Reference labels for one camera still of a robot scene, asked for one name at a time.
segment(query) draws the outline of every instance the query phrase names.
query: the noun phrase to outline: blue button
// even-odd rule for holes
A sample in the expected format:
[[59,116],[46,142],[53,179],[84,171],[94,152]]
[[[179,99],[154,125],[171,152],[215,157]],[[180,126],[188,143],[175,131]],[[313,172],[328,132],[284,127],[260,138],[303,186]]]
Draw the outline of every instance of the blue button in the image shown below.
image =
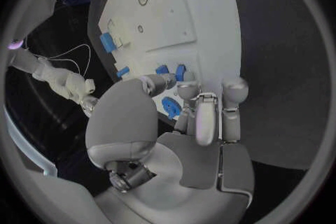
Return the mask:
[[183,81],[183,75],[185,71],[186,71],[185,65],[180,64],[178,68],[176,69],[176,73],[175,73],[176,81]]
[[117,71],[116,75],[117,75],[118,77],[122,77],[122,75],[124,75],[124,74],[126,74],[126,73],[128,73],[128,72],[129,72],[129,68],[128,68],[128,66],[126,66],[126,67],[124,67],[123,69]]
[[116,45],[114,44],[113,39],[108,32],[102,34],[100,36],[100,40],[107,53],[110,53],[116,49]]
[[180,104],[170,97],[164,97],[162,99],[162,106],[164,107],[165,111],[168,113],[169,119],[172,119],[175,116],[179,116],[182,111]]
[[168,67],[165,64],[156,68],[155,71],[157,74],[168,74],[169,73]]

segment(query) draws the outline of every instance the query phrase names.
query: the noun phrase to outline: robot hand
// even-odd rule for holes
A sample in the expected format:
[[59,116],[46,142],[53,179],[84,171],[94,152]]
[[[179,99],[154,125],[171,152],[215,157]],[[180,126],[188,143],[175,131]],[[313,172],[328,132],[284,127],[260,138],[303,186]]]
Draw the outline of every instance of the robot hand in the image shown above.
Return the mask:
[[82,104],[84,98],[94,92],[93,80],[85,80],[80,74],[64,68],[55,68],[45,58],[38,60],[40,64],[32,76],[36,80],[47,82],[58,95]]

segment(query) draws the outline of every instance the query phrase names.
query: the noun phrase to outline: pink light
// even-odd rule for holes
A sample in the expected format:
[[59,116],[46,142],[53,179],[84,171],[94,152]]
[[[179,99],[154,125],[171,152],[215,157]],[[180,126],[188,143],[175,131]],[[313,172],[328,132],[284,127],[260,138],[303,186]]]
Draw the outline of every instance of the pink light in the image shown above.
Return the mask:
[[21,41],[17,41],[17,42],[13,42],[13,43],[10,43],[10,44],[8,45],[8,48],[9,48],[9,49],[18,49],[18,48],[20,48],[20,47],[22,46],[23,43],[24,43],[23,40],[21,40]]

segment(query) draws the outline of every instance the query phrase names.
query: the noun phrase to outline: blue switch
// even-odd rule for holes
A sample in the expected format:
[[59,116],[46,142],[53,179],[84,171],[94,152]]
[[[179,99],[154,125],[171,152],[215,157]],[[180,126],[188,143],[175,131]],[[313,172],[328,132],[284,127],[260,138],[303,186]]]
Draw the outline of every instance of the blue switch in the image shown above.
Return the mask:
[[129,68],[128,66],[124,67],[123,69],[117,71],[116,75],[118,77],[122,77],[124,74],[128,73],[129,72]]
[[165,64],[156,68],[155,71],[157,74],[168,74],[169,73],[168,67]]
[[110,53],[116,49],[116,45],[114,44],[113,39],[108,32],[105,32],[100,36],[100,41],[102,42],[102,45],[104,46],[104,49],[107,53]]
[[183,81],[183,76],[186,71],[184,64],[179,64],[178,68],[176,69],[175,77],[176,81]]
[[172,119],[175,116],[179,116],[182,111],[180,104],[170,97],[164,97],[162,99],[162,106],[164,107],[165,111],[168,113],[169,119]]

